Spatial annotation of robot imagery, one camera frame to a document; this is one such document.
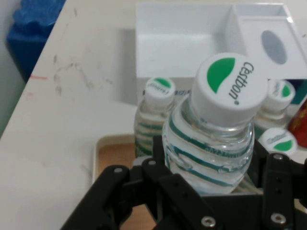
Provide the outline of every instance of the white bottle cap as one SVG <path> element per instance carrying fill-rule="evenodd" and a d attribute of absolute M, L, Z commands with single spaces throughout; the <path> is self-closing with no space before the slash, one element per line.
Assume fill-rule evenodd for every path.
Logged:
<path fill-rule="evenodd" d="M 194 81 L 191 102 L 198 116 L 220 127 L 251 120 L 267 95 L 260 67 L 239 54 L 221 53 L 204 61 Z"/>
<path fill-rule="evenodd" d="M 295 95 L 293 85 L 286 80 L 269 80 L 268 95 L 264 100 L 263 107 L 271 111 L 285 109 Z"/>
<path fill-rule="evenodd" d="M 175 84 L 167 78 L 151 78 L 145 85 L 145 102 L 152 107 L 165 108 L 174 100 Z"/>
<path fill-rule="evenodd" d="M 258 141 L 269 153 L 280 152 L 291 156 L 297 150 L 295 137 L 282 128 L 269 128 Z"/>

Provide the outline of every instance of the bolt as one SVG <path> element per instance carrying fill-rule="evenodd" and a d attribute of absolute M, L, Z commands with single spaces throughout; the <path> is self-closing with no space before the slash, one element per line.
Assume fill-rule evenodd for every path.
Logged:
<path fill-rule="evenodd" d="M 149 161 L 148 164 L 149 164 L 149 165 L 155 165 L 156 162 L 155 162 L 155 161 Z"/>
<path fill-rule="evenodd" d="M 201 219 L 201 224 L 207 228 L 214 228 L 216 222 L 213 217 L 205 216 Z"/>
<path fill-rule="evenodd" d="M 280 213 L 273 213 L 271 215 L 271 220 L 275 224 L 284 224 L 286 222 L 286 217 L 284 217 L 284 215 Z"/>
<path fill-rule="evenodd" d="M 116 169 L 114 170 L 115 173 L 121 173 L 122 171 L 123 171 L 122 168 L 116 168 Z"/>
<path fill-rule="evenodd" d="M 281 154 L 274 154 L 273 156 L 275 159 L 277 160 L 282 160 L 283 159 L 283 156 Z"/>

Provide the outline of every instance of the white box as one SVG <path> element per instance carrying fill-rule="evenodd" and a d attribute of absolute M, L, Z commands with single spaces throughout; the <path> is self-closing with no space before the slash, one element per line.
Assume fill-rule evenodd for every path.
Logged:
<path fill-rule="evenodd" d="M 221 52 L 251 56 L 269 79 L 307 78 L 306 53 L 283 4 L 139 3 L 138 103 L 151 77 L 171 78 L 177 99 L 185 95 L 200 64 Z"/>

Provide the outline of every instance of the scratch mark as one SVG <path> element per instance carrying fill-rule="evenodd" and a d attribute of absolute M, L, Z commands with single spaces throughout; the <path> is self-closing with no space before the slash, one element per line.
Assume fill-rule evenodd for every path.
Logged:
<path fill-rule="evenodd" d="M 34 96 L 34 93 L 28 92 L 28 93 L 25 95 L 25 99 L 26 99 L 27 101 L 32 101 L 33 96 Z"/>
<path fill-rule="evenodd" d="M 109 83 L 110 85 L 112 85 L 112 84 L 113 84 L 113 81 L 112 81 L 112 80 L 110 80 L 110 79 L 106 79 L 106 82 L 107 82 L 107 83 Z"/>
<path fill-rule="evenodd" d="M 92 172 L 87 169 L 87 167 L 84 164 L 80 165 L 81 171 L 83 171 L 86 175 L 88 175 L 90 178 L 92 178 Z"/>
<path fill-rule="evenodd" d="M 73 63 L 70 63 L 66 66 L 62 66 L 60 68 L 57 69 L 57 72 L 60 72 L 61 70 L 68 70 L 69 68 L 73 67 Z"/>
<path fill-rule="evenodd" d="M 63 33 L 62 33 L 62 36 L 61 36 L 60 41 L 63 39 L 63 37 L 64 37 L 64 35 L 65 35 L 65 33 L 66 33 L 67 27 L 68 27 L 68 23 L 66 23 L 66 25 L 65 25 L 65 29 L 64 29 L 64 31 L 63 31 Z"/>
<path fill-rule="evenodd" d="M 59 77 L 58 74 L 55 74 L 55 75 L 53 76 L 53 80 L 54 80 L 55 82 L 57 82 L 57 83 L 60 83 L 60 81 L 61 81 L 61 79 L 60 79 L 60 77 Z"/>
<path fill-rule="evenodd" d="M 57 87 L 56 87 L 56 93 L 57 93 L 59 96 L 61 96 L 61 95 L 62 95 L 62 87 L 57 86 Z"/>
<path fill-rule="evenodd" d="M 35 75 L 31 75 L 30 78 L 38 79 L 38 80 L 48 80 L 48 77 L 39 77 L 39 76 L 35 76 Z"/>
<path fill-rule="evenodd" d="M 57 60 L 58 60 L 58 55 L 55 55 L 55 56 L 53 57 L 53 65 L 56 64 Z"/>
<path fill-rule="evenodd" d="M 84 81 L 84 83 L 85 83 L 85 86 L 86 86 L 89 90 L 93 89 L 93 88 L 94 88 L 94 84 L 93 84 L 90 80 L 88 80 L 88 78 L 87 78 L 85 72 L 84 72 L 83 69 L 82 69 L 81 64 L 80 64 L 80 63 L 75 63 L 75 68 L 76 68 L 76 70 L 78 70 L 78 72 L 81 74 L 82 79 L 83 79 L 83 81 Z"/>

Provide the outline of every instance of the blue object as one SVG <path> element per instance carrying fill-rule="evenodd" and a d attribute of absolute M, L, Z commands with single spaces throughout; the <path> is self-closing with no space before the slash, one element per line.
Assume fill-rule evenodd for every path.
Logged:
<path fill-rule="evenodd" d="M 7 35 L 12 55 L 28 81 L 65 0 L 22 0 Z"/>

